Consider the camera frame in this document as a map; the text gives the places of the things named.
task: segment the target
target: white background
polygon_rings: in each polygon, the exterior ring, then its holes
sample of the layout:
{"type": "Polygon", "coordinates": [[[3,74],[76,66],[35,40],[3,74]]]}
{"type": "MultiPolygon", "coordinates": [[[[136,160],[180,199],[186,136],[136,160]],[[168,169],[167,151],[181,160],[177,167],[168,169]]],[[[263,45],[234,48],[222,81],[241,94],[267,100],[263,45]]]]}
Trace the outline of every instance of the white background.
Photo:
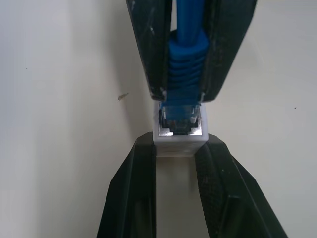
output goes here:
{"type": "MultiPolygon", "coordinates": [[[[259,0],[207,104],[209,132],[294,238],[317,234],[316,10],[259,0]]],[[[151,116],[125,0],[2,0],[0,237],[95,237],[110,180],[151,116]]]]}

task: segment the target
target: debris speck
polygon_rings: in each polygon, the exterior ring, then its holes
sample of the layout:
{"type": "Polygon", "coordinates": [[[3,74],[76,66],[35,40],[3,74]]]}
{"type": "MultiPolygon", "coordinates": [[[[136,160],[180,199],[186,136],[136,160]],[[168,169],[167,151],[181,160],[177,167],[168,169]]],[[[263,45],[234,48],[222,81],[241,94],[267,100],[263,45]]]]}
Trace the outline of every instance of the debris speck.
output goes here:
{"type": "Polygon", "coordinates": [[[133,9],[134,9],[134,4],[135,4],[135,1],[132,2],[131,11],[133,11],[133,9]]]}
{"type": "Polygon", "coordinates": [[[118,100],[120,101],[120,100],[124,99],[126,96],[128,96],[128,94],[129,94],[129,93],[125,93],[125,94],[120,95],[120,96],[118,97],[118,100]]]}
{"type": "Polygon", "coordinates": [[[150,31],[152,32],[152,35],[154,35],[154,30],[153,30],[152,26],[150,26],[150,31]]]}

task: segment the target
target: white wall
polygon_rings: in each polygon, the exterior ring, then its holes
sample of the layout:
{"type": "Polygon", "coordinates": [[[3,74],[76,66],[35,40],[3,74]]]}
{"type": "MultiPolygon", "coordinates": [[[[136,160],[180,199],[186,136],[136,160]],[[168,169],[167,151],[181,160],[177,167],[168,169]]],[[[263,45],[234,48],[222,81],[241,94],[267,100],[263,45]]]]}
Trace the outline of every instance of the white wall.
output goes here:
{"type": "MultiPolygon", "coordinates": [[[[289,237],[317,233],[316,7],[260,0],[207,105],[289,237]]],[[[0,237],[95,237],[151,106],[124,0],[1,1],[0,237]]]]}

